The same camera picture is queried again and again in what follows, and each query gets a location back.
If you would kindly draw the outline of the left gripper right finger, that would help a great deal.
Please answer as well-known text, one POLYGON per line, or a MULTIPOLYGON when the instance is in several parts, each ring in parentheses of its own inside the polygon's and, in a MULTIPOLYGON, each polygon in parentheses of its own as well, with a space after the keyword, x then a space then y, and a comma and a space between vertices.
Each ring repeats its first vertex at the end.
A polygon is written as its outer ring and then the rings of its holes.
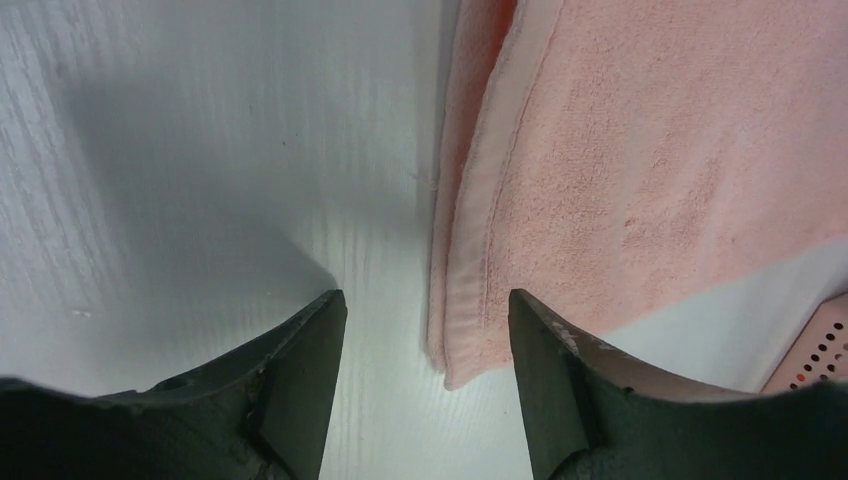
POLYGON ((748 394, 671 373, 509 297, 510 346, 537 479, 843 479, 847 384, 748 394))

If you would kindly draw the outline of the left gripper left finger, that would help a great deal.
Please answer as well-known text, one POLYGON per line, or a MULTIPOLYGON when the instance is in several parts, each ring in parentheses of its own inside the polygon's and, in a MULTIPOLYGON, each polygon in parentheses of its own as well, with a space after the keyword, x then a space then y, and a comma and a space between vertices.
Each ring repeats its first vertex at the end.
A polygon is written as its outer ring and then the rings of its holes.
POLYGON ((1 381, 5 479, 316 479, 347 308, 330 290, 153 388, 83 397, 1 381))

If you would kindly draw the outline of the pink towel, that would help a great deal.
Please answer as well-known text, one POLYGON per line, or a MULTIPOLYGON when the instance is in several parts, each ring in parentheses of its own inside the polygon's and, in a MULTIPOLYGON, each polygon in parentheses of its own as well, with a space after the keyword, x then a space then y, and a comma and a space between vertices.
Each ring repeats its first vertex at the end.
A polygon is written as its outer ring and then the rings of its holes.
POLYGON ((847 287, 843 1, 464 1, 428 347, 508 366, 509 294, 674 373, 764 387, 847 287))

